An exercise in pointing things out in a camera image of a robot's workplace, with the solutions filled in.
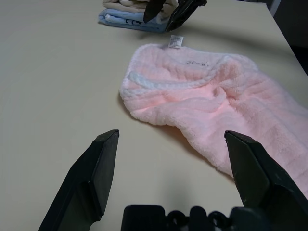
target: care label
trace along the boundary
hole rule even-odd
[[[182,46],[183,36],[171,35],[169,47],[179,49]]]

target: table surface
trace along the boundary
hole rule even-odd
[[[209,0],[172,34],[202,51],[239,53],[308,106],[308,77],[266,6]],[[37,230],[70,166],[92,140],[120,130],[105,216],[91,230],[120,230],[130,204],[226,215],[242,205],[179,130],[132,119],[118,89],[134,51],[168,43],[97,24],[100,0],[3,0],[0,7],[0,224]]]

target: pink towel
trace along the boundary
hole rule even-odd
[[[224,132],[252,137],[308,198],[308,110],[250,59],[145,45],[133,55],[120,94],[134,118],[176,126],[229,175]]]

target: robotic arm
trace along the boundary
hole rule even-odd
[[[73,164],[39,231],[89,231],[104,215],[116,160],[118,130],[98,136]],[[244,207],[229,218],[193,207],[189,217],[167,216],[158,205],[125,208],[121,231],[306,231],[308,201],[288,173],[263,146],[243,134],[226,131],[234,181]]]
[[[163,8],[166,0],[150,0],[147,4],[143,16],[145,23],[155,18]],[[168,24],[165,28],[166,32],[179,28],[199,7],[207,4],[206,0],[179,0],[179,5],[172,13]]]

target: towel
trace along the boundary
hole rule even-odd
[[[103,0],[103,6],[107,9],[115,9],[122,12],[144,13],[147,2],[150,0]],[[168,19],[178,6],[178,0],[166,0],[156,22],[161,24]]]
[[[114,9],[105,9],[99,14],[99,22],[109,26],[129,29],[164,32],[168,19],[161,21],[155,17],[148,23],[143,22],[143,13],[130,13]]]
[[[247,57],[145,45],[133,55],[120,95],[134,118],[176,126],[231,176],[224,132],[252,137],[308,198],[308,110]]]

